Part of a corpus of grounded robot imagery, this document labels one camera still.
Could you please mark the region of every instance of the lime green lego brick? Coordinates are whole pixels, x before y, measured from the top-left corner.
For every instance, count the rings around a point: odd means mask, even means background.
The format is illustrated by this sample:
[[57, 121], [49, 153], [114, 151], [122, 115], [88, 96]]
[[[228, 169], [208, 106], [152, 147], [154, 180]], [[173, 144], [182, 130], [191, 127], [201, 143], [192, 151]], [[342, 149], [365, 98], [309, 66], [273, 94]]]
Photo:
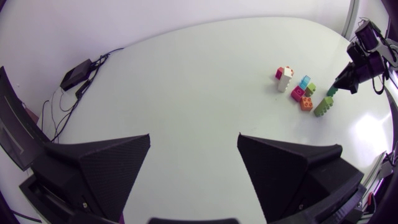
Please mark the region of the lime green lego brick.
[[336, 92], [337, 92], [337, 88], [335, 88], [334, 86], [331, 86], [330, 89], [328, 90], [328, 93], [326, 94], [326, 96], [333, 96]]
[[325, 97], [313, 111], [315, 116], [322, 116], [326, 111], [333, 106], [333, 98], [331, 96]]
[[310, 97], [313, 95], [313, 92], [316, 90], [316, 86], [314, 83], [310, 83], [305, 89], [305, 96]]

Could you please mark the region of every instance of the black wire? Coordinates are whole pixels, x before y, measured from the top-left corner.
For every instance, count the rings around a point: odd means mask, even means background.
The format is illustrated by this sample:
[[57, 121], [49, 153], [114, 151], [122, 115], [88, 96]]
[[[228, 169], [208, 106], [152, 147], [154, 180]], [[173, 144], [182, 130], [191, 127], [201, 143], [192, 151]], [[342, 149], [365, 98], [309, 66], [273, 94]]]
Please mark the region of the black wire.
[[61, 121], [58, 123], [57, 127], [55, 128], [55, 130], [58, 130], [58, 128], [59, 128], [59, 126], [61, 125], [62, 121], [67, 117], [67, 120], [66, 120], [65, 123], [63, 124], [61, 131], [59, 131], [58, 134], [57, 134], [56, 136], [54, 136], [54, 138], [53, 138], [51, 141], [54, 141], [54, 140], [55, 140], [57, 137], [59, 137], [59, 135], [62, 133], [63, 129], [65, 128], [65, 126], [67, 125], [67, 123], [68, 123], [68, 121], [69, 121], [70, 115], [72, 115], [73, 111], [75, 110], [75, 108], [77, 107], [78, 104], [79, 104], [79, 100], [76, 101], [76, 103], [73, 105], [72, 110], [71, 110], [67, 115], [65, 115], [65, 116], [61, 119]]
[[392, 167], [395, 167], [395, 165], [392, 163], [392, 161], [391, 161], [391, 159], [390, 159], [390, 157], [388, 156], [387, 153], [386, 153], [386, 157], [387, 157], [387, 160], [390, 162], [391, 166], [392, 166]]
[[23, 214], [21, 214], [21, 213], [19, 213], [19, 212], [13, 211], [13, 210], [11, 210], [11, 212], [12, 212], [14, 215], [17, 215], [17, 216], [22, 217], [22, 218], [26, 218], [27, 220], [30, 220], [30, 221], [33, 221], [33, 222], [42, 223], [41, 220], [38, 220], [38, 219], [36, 219], [36, 218], [32, 218], [32, 217], [29, 217], [29, 216], [27, 216], [27, 215], [23, 215]]
[[50, 102], [50, 100], [44, 101], [43, 107], [42, 107], [42, 131], [43, 131], [43, 120], [44, 120], [44, 105], [45, 105], [45, 103], [48, 103], [48, 102]]
[[54, 115], [53, 115], [53, 111], [52, 111], [52, 103], [53, 103], [53, 100], [54, 100], [54, 94], [55, 94], [55, 92], [56, 92], [56, 90], [54, 91], [54, 93], [52, 94], [52, 97], [51, 97], [51, 119], [52, 119], [52, 122], [53, 122], [53, 124], [54, 124], [54, 129], [55, 129], [55, 134], [54, 134], [54, 136], [57, 135], [57, 128], [56, 128], [56, 124], [55, 124], [55, 120], [54, 120]]
[[105, 55], [110, 55], [111, 53], [113, 53], [113, 52], [115, 52], [117, 50], [123, 50], [123, 49], [124, 49], [124, 47], [121, 47], [121, 48], [118, 48], [118, 49], [114, 49], [114, 50], [111, 50], [110, 52], [106, 53]]
[[62, 96], [63, 96], [63, 94], [64, 94], [64, 92], [62, 91], [62, 89], [61, 89], [61, 92], [62, 92], [62, 94], [61, 94], [61, 97], [60, 97], [60, 109], [61, 109], [63, 112], [69, 112], [69, 111], [73, 108], [74, 105], [72, 105], [72, 106], [71, 106], [69, 109], [67, 109], [67, 110], [62, 109], [62, 107], [61, 107], [61, 101], [62, 101]]

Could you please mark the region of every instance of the lego brick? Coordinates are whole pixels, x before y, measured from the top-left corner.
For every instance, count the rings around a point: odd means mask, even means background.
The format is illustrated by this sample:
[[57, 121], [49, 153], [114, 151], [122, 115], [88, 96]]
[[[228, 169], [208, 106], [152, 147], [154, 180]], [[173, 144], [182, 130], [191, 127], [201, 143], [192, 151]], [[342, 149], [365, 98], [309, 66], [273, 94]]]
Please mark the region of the lego brick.
[[337, 88], [335, 88], [333, 85], [330, 87], [328, 92], [326, 93], [326, 96], [333, 96], [337, 92]]
[[287, 86], [289, 85], [291, 79], [292, 79], [291, 70], [289, 68], [284, 68], [284, 72], [279, 80], [278, 90], [281, 92], [286, 91]]
[[[286, 68], [290, 68], [289, 66], [286, 66]], [[291, 68], [290, 68], [291, 69]], [[294, 75], [294, 71], [293, 71], [293, 69], [291, 69], [291, 71], [292, 71], [292, 76]]]
[[299, 102], [304, 93], [305, 91], [303, 89], [301, 89], [299, 86], [296, 86], [296, 88], [294, 88], [294, 90], [292, 91], [291, 96], [293, 97], [293, 99]]
[[300, 107], [301, 107], [301, 110], [304, 110], [304, 111], [310, 111], [310, 110], [312, 110], [312, 108], [313, 108], [313, 106], [312, 106], [312, 101], [311, 101], [311, 98], [309, 98], [309, 97], [301, 97], [301, 100], [300, 100]]
[[314, 109], [315, 116], [322, 116], [333, 106], [333, 98], [331, 96], [325, 97], [319, 105]]
[[312, 96], [313, 92], [315, 92], [316, 89], [317, 89], [317, 87], [315, 86], [315, 84], [310, 83], [305, 89], [305, 96], [307, 96], [307, 97]]
[[275, 78], [280, 80], [280, 77], [282, 76], [282, 73], [284, 72], [284, 68], [279, 67], [278, 70], [276, 70], [276, 75]]
[[307, 87], [307, 85], [308, 85], [308, 83], [310, 82], [310, 80], [311, 80], [311, 78], [310, 78], [308, 75], [304, 76], [304, 77], [301, 79], [301, 82], [300, 82], [300, 84], [299, 84], [299, 87], [300, 87], [301, 89], [305, 90], [306, 87]]

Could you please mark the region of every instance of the white table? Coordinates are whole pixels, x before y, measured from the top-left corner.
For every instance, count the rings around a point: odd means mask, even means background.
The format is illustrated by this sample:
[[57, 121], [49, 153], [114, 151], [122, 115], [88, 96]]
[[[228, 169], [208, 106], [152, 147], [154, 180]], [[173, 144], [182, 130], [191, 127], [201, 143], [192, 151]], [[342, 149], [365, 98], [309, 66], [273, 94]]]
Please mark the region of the white table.
[[[281, 17], [203, 24], [145, 40], [110, 56], [60, 143], [150, 134], [151, 147], [124, 209], [126, 223], [151, 217], [264, 223], [236, 147], [239, 132], [341, 144], [342, 157], [365, 176], [376, 156], [391, 151], [387, 97], [376, 95], [371, 82], [355, 95], [339, 90], [320, 118], [301, 111], [290, 97], [308, 75], [317, 86], [316, 106], [350, 61], [348, 44], [320, 24]], [[274, 75], [286, 65], [295, 74], [280, 93]], [[74, 90], [63, 96], [64, 108]], [[54, 105], [58, 122], [63, 114]], [[53, 124], [45, 113], [50, 135]]]

